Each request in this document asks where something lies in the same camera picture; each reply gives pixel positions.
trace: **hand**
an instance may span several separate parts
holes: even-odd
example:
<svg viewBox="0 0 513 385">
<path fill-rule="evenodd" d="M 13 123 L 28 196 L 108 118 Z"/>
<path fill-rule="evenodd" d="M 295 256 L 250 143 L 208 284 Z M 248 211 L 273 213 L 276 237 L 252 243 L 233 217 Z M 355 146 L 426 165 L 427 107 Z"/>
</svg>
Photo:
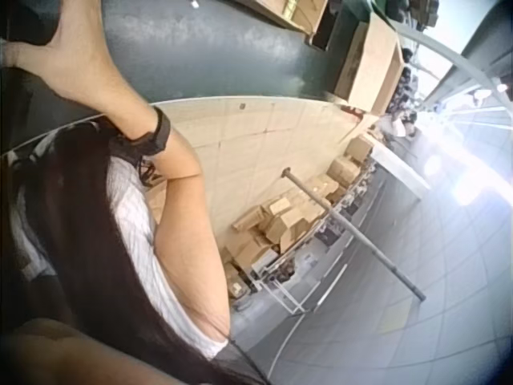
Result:
<svg viewBox="0 0 513 385">
<path fill-rule="evenodd" d="M 29 71 L 63 98 L 101 112 L 105 95 L 127 86 L 107 49 L 101 0 L 62 0 L 59 25 L 45 46 L 3 46 L 3 65 Z"/>
</svg>

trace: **long black hair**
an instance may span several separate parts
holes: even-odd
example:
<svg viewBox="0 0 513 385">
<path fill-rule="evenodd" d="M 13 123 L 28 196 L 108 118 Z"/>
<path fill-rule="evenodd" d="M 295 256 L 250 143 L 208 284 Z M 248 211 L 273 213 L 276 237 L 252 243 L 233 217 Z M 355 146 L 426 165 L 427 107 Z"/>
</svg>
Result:
<svg viewBox="0 0 513 385">
<path fill-rule="evenodd" d="M 51 263 L 78 328 L 190 384 L 268 383 L 207 360 L 163 320 L 142 287 L 107 195 L 110 129 L 60 132 L 52 151 L 11 167 L 12 205 Z"/>
</svg>

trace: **wall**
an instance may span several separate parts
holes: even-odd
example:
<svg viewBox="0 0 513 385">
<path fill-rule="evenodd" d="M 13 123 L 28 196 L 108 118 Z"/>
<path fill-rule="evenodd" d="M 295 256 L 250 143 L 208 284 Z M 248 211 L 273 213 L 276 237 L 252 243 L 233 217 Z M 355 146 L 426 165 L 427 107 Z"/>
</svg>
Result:
<svg viewBox="0 0 513 385">
<path fill-rule="evenodd" d="M 462 56 L 469 59 L 477 68 L 489 76 L 501 76 L 511 73 L 511 15 L 513 4 L 501 2 L 485 17 L 475 32 Z M 465 71 L 452 67 L 440 84 L 426 98 L 426 105 L 443 99 L 453 89 L 464 84 L 470 77 Z"/>
<path fill-rule="evenodd" d="M 331 103 L 294 98 L 220 97 L 160 104 L 192 144 L 204 169 L 214 233 L 224 233 L 246 209 L 292 187 L 281 179 L 291 167 L 302 180 L 327 170 L 365 127 Z M 165 190 L 150 206 L 161 215 Z"/>
</svg>

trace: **open cardboard box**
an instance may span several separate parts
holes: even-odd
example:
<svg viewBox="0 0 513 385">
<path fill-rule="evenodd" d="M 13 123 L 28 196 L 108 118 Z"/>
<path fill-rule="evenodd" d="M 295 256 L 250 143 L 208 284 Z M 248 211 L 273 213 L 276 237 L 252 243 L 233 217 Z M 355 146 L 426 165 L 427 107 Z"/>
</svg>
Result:
<svg viewBox="0 0 513 385">
<path fill-rule="evenodd" d="M 284 16 L 288 0 L 236 0 L 248 8 L 263 14 L 276 24 L 290 30 L 298 30 L 312 36 L 317 32 L 328 0 L 297 0 L 291 18 Z"/>
<path fill-rule="evenodd" d="M 385 114 L 404 68 L 398 34 L 375 13 L 360 22 L 333 92 L 376 116 Z"/>
</svg>

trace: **dark countertop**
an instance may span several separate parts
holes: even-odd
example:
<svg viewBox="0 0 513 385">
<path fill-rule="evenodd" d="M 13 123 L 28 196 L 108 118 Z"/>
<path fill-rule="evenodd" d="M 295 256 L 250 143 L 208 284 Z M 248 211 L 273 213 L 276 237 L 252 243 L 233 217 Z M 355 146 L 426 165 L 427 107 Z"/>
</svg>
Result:
<svg viewBox="0 0 513 385">
<path fill-rule="evenodd" d="M 44 44 L 55 30 L 58 0 L 4 0 L 2 37 Z M 344 7 L 329 49 L 229 0 L 103 0 L 115 63 L 150 102 L 214 95 L 320 99 L 334 88 L 356 17 Z M 59 126 L 95 114 L 55 95 L 34 76 L 2 69 L 2 153 Z"/>
</svg>

